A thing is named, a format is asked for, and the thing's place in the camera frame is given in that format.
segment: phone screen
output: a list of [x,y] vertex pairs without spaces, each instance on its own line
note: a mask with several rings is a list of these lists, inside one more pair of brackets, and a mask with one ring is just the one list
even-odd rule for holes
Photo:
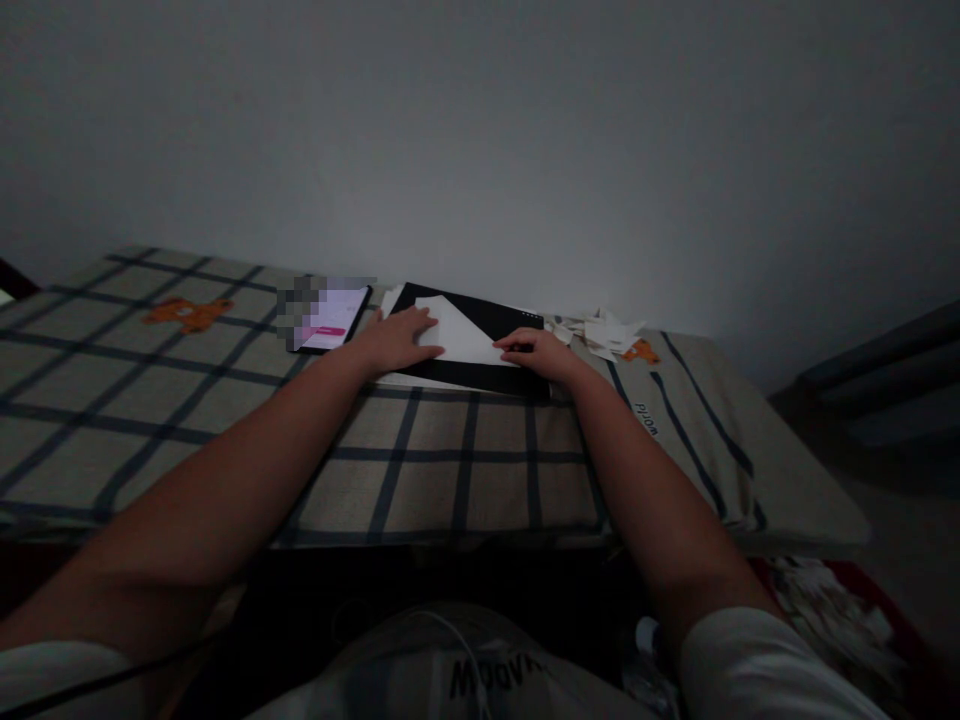
[[309,337],[300,347],[333,350],[343,345],[350,338],[369,291],[369,287],[326,290],[325,299],[310,303],[310,314],[303,316],[304,334]]

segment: white cable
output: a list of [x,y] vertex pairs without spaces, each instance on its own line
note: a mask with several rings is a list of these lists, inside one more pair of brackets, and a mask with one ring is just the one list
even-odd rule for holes
[[414,615],[426,615],[431,617],[437,622],[445,625],[450,632],[457,636],[457,640],[460,641],[460,644],[463,645],[463,649],[467,651],[467,655],[470,656],[470,662],[473,664],[473,674],[477,678],[477,700],[480,704],[480,717],[487,718],[487,720],[492,720],[493,716],[490,714],[490,704],[487,702],[487,689],[483,685],[483,678],[480,677],[480,666],[477,664],[477,658],[473,654],[473,650],[470,649],[470,645],[467,643],[463,635],[460,634],[460,631],[457,630],[456,626],[447,620],[442,615],[438,615],[435,612],[430,612],[429,610],[414,610],[407,617],[413,617]]

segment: white sleeve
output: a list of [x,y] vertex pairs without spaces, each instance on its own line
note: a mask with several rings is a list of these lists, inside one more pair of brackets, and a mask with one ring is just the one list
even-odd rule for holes
[[887,717],[793,628],[754,608],[726,608],[694,625],[680,678],[697,720]]
[[[0,653],[0,712],[130,668],[116,650],[88,642],[42,642]],[[52,708],[48,718],[145,717],[140,678]]]

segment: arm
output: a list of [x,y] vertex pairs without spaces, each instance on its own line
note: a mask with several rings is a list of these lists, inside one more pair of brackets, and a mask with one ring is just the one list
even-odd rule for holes
[[327,353],[162,477],[0,625],[0,651],[88,640],[134,663],[197,636],[220,590],[289,513],[363,383],[436,357],[411,308]]
[[726,607],[781,617],[729,533],[683,471],[637,422],[616,390],[543,330],[494,343],[529,353],[503,359],[561,382],[577,415],[614,524],[646,581],[674,657],[698,620]]

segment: hand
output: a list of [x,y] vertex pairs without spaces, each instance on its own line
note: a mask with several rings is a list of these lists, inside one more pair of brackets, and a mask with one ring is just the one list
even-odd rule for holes
[[442,355],[443,348],[414,344],[420,333],[439,322],[429,313],[429,308],[409,307],[384,320],[383,310],[377,308],[363,332],[344,347],[357,354],[371,377],[430,360]]
[[[516,352],[516,345],[532,345],[532,352]],[[578,358],[573,350],[557,340],[552,332],[518,328],[494,347],[504,350],[501,360],[512,362],[520,367],[530,368],[537,375],[568,385],[578,374],[589,370],[590,366]]]

